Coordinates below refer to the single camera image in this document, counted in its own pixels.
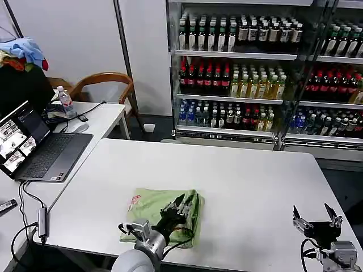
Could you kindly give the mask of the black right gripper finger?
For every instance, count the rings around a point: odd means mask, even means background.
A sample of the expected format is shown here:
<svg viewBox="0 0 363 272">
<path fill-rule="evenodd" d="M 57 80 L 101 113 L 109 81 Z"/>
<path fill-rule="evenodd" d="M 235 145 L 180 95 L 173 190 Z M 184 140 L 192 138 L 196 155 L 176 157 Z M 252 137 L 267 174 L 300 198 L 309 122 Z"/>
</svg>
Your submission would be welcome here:
<svg viewBox="0 0 363 272">
<path fill-rule="evenodd" d="M 304 218 L 300 217 L 300 214 L 296 208 L 296 206 L 293 206 L 293 225 L 299 230 L 299 231 L 306 231 L 308 229 L 313 228 L 313 225 L 306 221 Z"/>
<path fill-rule="evenodd" d="M 340 228 L 342 223 L 343 223 L 343 217 L 342 216 L 338 216 L 335 213 L 335 210 L 333 208 L 331 208 L 328 204 L 324 204 L 326 211 L 328 213 L 328 216 L 331 219 L 331 223 L 330 226 L 331 227 L 335 227 L 335 228 Z"/>
</svg>

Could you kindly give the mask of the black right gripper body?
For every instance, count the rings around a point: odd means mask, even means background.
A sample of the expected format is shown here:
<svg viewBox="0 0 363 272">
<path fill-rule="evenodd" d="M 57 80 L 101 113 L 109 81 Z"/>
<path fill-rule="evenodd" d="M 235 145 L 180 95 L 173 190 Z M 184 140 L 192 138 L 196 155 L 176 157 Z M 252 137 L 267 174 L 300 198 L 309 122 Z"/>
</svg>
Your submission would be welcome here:
<svg viewBox="0 0 363 272">
<path fill-rule="evenodd" d="M 318 247 L 330 247 L 341 235 L 341 227 L 335 226 L 332 222 L 309 222 L 309 227 L 304 229 L 306 238 L 316 241 Z"/>
</svg>

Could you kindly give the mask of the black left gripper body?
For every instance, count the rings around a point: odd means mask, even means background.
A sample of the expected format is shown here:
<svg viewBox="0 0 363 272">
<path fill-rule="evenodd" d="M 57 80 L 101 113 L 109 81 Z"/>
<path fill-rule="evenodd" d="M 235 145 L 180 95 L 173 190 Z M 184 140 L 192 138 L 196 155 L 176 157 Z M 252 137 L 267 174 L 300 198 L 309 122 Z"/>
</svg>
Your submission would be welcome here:
<svg viewBox="0 0 363 272">
<path fill-rule="evenodd" d="M 177 208 L 167 208 L 161 211 L 161 219 L 152 226 L 152 230 L 158 231 L 163 236 L 170 236 L 178 224 L 185 223 L 185 215 Z"/>
</svg>

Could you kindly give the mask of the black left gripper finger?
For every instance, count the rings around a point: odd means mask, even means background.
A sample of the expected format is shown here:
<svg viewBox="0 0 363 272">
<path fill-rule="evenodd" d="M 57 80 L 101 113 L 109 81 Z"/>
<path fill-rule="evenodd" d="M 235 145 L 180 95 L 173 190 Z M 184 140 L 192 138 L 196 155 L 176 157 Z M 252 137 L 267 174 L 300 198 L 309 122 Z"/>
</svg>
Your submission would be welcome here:
<svg viewBox="0 0 363 272">
<path fill-rule="evenodd" d="M 183 210 L 183 201 L 184 201 L 185 194 L 181 194 L 180 196 L 176 197 L 174 201 L 170 202 L 167 207 L 166 211 L 176 211 L 182 212 Z"/>
<path fill-rule="evenodd" d="M 187 217 L 189 215 L 194 198 L 195 195 L 188 196 L 186 200 L 179 206 L 179 212 L 182 216 Z"/>
</svg>

